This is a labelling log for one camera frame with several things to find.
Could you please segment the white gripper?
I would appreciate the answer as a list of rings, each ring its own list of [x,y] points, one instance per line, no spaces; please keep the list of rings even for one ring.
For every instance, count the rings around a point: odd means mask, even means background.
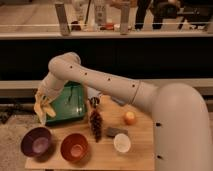
[[[48,73],[40,82],[37,94],[40,97],[46,97],[50,102],[52,102],[60,95],[66,83],[66,80],[60,80],[52,73]]]

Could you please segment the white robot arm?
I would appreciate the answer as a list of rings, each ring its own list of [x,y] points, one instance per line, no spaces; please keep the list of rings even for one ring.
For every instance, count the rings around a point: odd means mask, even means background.
[[[193,87],[162,87],[85,68],[73,53],[49,61],[38,91],[53,101],[69,81],[133,105],[153,120],[155,171],[213,171],[213,139],[205,100]]]

